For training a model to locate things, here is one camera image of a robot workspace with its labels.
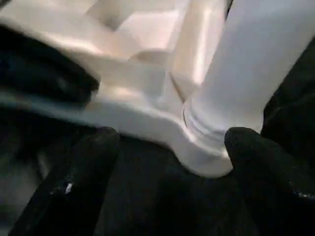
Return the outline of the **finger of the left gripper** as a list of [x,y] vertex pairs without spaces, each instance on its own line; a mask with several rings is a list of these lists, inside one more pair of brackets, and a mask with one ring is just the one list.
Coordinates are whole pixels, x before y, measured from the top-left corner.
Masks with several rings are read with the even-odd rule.
[[100,82],[57,49],[1,26],[0,86],[83,107]]

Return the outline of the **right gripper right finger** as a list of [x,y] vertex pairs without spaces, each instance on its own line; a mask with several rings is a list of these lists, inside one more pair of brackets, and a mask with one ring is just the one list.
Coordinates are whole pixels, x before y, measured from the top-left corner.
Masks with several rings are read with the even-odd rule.
[[262,236],[315,234],[315,164],[244,127],[224,144],[233,174]]

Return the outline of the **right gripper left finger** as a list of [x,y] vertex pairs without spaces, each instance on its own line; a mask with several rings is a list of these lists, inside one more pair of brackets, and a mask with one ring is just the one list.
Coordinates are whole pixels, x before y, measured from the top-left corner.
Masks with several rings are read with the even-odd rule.
[[66,135],[43,150],[57,160],[37,187],[10,236],[92,236],[119,155],[111,127]]

